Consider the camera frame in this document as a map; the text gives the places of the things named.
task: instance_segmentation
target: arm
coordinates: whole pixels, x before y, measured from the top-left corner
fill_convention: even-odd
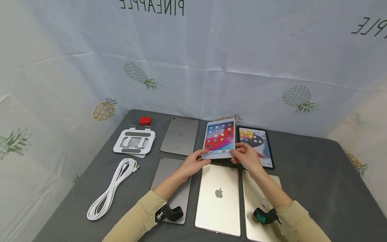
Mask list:
[[[232,150],[234,164],[241,163],[251,178],[261,188],[267,200],[276,209],[281,226],[281,234],[288,241],[330,241],[321,228],[297,201],[293,201],[266,173],[257,152],[246,143],[236,144]]]
[[[155,189],[144,195],[111,229],[103,242],[138,241],[156,225],[156,212],[162,208],[173,193],[193,174],[210,160],[201,160],[200,156],[208,150],[198,150],[188,156],[181,167]]]

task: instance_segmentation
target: ipad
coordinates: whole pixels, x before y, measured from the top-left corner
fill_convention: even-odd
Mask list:
[[[281,186],[279,177],[272,175],[269,176],[279,186]],[[245,207],[246,238],[248,240],[259,242],[287,241],[285,237],[281,235],[276,223],[263,225],[254,218],[253,213],[256,208],[260,208],[267,213],[270,209],[272,209],[272,206],[269,204],[265,195],[247,171],[242,172],[242,184],[243,203]]]
[[[238,133],[239,142],[251,145],[257,151],[262,166],[266,169],[273,170],[273,156],[271,155],[269,137],[267,136],[266,130],[238,126]]]
[[[169,177],[174,173],[182,164],[183,160],[171,159],[166,157],[161,157],[159,165],[157,166],[156,173],[152,181],[151,189],[157,187],[165,178]],[[172,209],[177,206],[180,206],[183,210],[183,217],[179,218],[175,222],[165,218],[163,222],[174,223],[183,225],[185,224],[185,217],[187,215],[187,206],[188,206],[188,197],[190,195],[191,187],[191,177],[183,183],[174,194],[169,198],[168,204]]]
[[[199,121],[173,117],[160,150],[168,153],[190,155],[194,151]]]
[[[206,165],[202,169],[195,227],[239,237],[239,176],[236,168]]]
[[[232,158],[230,150],[235,149],[235,119],[208,122],[203,149],[210,152],[202,154],[202,159]]]

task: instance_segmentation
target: hand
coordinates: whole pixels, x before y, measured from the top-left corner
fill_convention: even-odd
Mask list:
[[[242,164],[243,167],[248,170],[250,175],[258,174],[264,172],[261,161],[259,160],[259,155],[250,145],[246,143],[236,143],[235,147],[230,153],[234,156],[231,159],[234,164]]]
[[[178,178],[186,181],[190,176],[196,174],[202,167],[211,163],[211,160],[202,160],[201,155],[210,152],[207,149],[200,149],[190,154],[180,168],[174,172]]]

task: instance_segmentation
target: tablet screen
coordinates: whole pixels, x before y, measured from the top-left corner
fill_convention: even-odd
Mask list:
[[[249,144],[257,151],[262,166],[273,168],[266,131],[240,127],[239,140],[240,142]]]
[[[229,153],[235,147],[234,121],[207,126],[204,149],[210,154]]]

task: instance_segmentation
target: backdrop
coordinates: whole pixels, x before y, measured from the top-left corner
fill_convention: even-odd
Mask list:
[[[128,110],[329,137],[387,213],[387,3],[0,3],[0,241],[31,241]]]

